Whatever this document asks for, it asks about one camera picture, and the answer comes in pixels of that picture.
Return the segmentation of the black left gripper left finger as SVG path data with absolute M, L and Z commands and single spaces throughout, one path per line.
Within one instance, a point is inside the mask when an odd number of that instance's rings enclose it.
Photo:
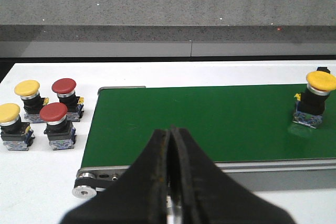
M 169 131 L 155 130 L 118 180 L 66 213 L 61 223 L 166 223 L 169 141 Z

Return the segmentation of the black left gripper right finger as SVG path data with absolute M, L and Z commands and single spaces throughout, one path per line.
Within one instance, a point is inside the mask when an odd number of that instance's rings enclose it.
M 184 128 L 170 131 L 170 188 L 179 223 L 294 223 L 222 172 Z

